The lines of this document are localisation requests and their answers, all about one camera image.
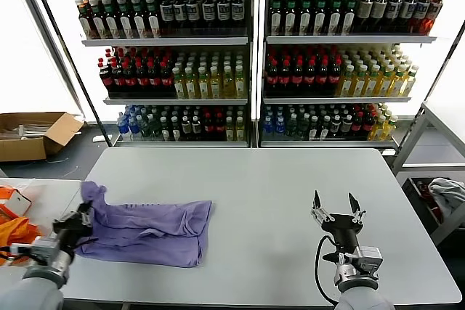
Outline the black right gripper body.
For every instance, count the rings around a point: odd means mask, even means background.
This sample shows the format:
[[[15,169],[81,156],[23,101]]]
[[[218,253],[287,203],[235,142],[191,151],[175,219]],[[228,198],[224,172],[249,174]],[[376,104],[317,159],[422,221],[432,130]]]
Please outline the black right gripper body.
[[[354,252],[359,245],[357,235],[362,224],[354,222],[350,215],[331,215],[331,219],[322,223],[322,229],[332,235],[338,252]]]

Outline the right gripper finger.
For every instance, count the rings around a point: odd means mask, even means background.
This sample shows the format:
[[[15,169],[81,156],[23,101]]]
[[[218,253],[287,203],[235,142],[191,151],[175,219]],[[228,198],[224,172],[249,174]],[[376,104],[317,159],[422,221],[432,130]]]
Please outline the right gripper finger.
[[[316,221],[333,221],[333,216],[321,205],[320,196],[317,190],[315,190],[313,197],[311,215]]]
[[[349,203],[350,203],[351,210],[353,213],[352,221],[354,223],[362,223],[365,210],[361,209],[359,201],[355,198],[355,196],[351,192],[349,193]]]

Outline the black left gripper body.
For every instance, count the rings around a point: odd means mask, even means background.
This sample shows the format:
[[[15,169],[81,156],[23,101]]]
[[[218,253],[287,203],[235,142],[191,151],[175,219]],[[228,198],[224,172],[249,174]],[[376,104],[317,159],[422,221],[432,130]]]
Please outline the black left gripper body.
[[[53,232],[63,239],[79,240],[91,235],[91,225],[85,225],[84,214],[71,211],[59,219],[53,221]]]

